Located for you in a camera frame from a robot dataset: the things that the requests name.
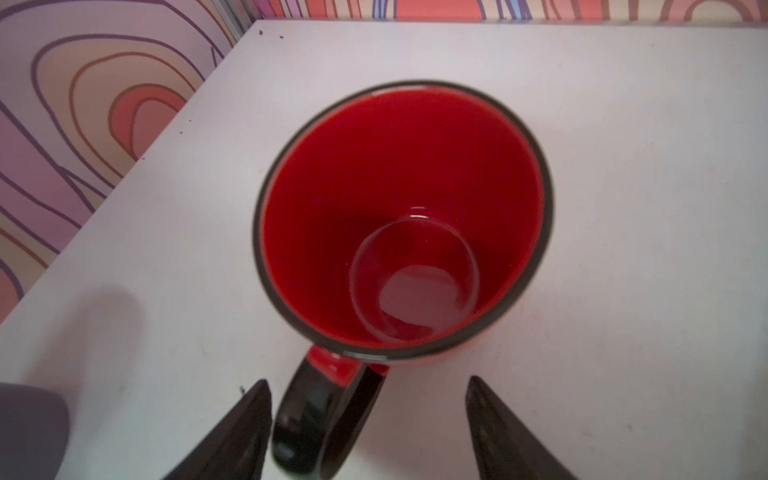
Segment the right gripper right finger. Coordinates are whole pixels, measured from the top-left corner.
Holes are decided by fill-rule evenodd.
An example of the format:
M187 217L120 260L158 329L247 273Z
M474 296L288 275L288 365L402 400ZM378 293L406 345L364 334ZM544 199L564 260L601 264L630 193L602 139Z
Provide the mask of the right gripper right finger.
M575 476L478 376L468 382L466 413L479 476L490 479L567 479Z

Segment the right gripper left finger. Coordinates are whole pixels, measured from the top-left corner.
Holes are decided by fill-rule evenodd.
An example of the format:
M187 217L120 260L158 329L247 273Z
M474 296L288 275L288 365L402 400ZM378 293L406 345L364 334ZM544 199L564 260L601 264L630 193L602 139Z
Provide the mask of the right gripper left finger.
M272 427L268 382L257 381L166 480L259 479Z

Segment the red mug black handle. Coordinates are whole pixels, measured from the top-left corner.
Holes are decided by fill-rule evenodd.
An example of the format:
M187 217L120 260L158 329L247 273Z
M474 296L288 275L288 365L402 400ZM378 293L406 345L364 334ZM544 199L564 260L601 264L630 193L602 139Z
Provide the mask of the red mug black handle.
M311 344L275 415L276 465L334 477L391 367L496 323L535 276L553 220L537 139L479 90L380 84L304 124L252 221L266 295Z

